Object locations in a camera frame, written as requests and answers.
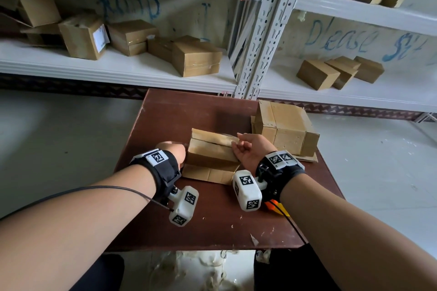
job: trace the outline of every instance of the perforated metal upright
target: perforated metal upright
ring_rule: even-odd
[[[236,98],[255,100],[285,24],[297,0],[261,0],[249,36],[242,71],[237,76]]]

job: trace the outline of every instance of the black cable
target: black cable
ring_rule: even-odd
[[[298,234],[298,236],[300,237],[300,239],[303,241],[303,244],[306,244],[306,241],[303,239],[302,235],[298,232],[298,229],[294,226],[293,222],[288,218],[287,215],[285,215],[285,213],[282,211],[282,209],[280,209],[272,200],[269,200],[269,202],[275,206],[277,209],[279,209],[279,211],[282,213],[283,216],[285,216],[285,218],[288,220],[288,222],[290,222],[290,224],[292,225],[293,229],[295,230],[295,232]]]
[[[92,185],[92,186],[88,186],[88,187],[80,187],[80,188],[76,188],[76,189],[66,190],[66,191],[63,191],[63,192],[56,193],[54,195],[46,196],[45,198],[36,200],[36,201],[30,203],[29,205],[26,205],[24,207],[21,207],[21,208],[17,209],[16,211],[13,211],[12,213],[9,213],[8,215],[0,218],[0,221],[4,220],[5,218],[7,218],[7,217],[9,217],[11,215],[14,215],[15,213],[18,213],[19,211],[23,211],[23,210],[25,210],[25,209],[27,209],[29,207],[35,206],[36,204],[39,204],[39,203],[44,202],[46,200],[53,199],[53,198],[56,198],[56,197],[60,197],[62,195],[66,195],[68,193],[77,192],[77,191],[81,191],[81,190],[89,190],[89,189],[119,189],[119,190],[130,191],[130,192],[136,193],[137,195],[140,195],[141,197],[143,197],[145,199],[148,199],[148,200],[154,202],[155,204],[158,204],[159,206],[164,207],[165,209],[168,209],[169,211],[174,211],[173,209],[171,209],[171,208],[169,208],[167,206],[164,206],[160,202],[158,202],[156,200],[153,200],[152,198],[150,198],[150,197],[146,196],[145,194],[143,194],[143,193],[141,193],[141,192],[139,192],[137,190],[134,190],[134,189],[125,188],[125,187],[121,187],[121,186],[115,186],[115,185]]]

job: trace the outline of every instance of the black wrist strap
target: black wrist strap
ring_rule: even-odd
[[[288,151],[276,151],[266,155],[256,171],[258,180],[267,182],[267,188],[262,191],[263,200],[274,199],[279,202],[287,183],[302,173],[305,171],[300,163]]]
[[[155,149],[134,156],[129,166],[139,164],[147,168],[156,184],[153,198],[168,197],[174,182],[180,178],[179,164],[170,151]]]

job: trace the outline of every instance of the forearm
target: forearm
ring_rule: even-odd
[[[281,203],[342,290],[435,290],[437,261],[395,229],[306,174]]]
[[[149,197],[156,191],[139,165],[94,185]],[[149,201],[126,190],[90,189],[43,202],[0,222],[2,290],[69,290]]]

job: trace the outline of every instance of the brown wooden table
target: brown wooden table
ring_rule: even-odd
[[[192,128],[231,135],[250,133],[250,116],[256,110],[257,101],[150,89],[115,170],[126,167],[134,155],[159,142],[188,143]],[[306,172],[342,197],[319,152],[317,157],[318,163],[304,163]],[[248,250],[302,245],[287,220],[264,205],[257,211],[242,211],[231,186],[187,178],[176,183],[180,189],[186,185],[199,191],[199,199],[185,227],[171,224],[167,210],[149,204],[122,230],[108,251]],[[257,246],[251,234],[259,241]]]

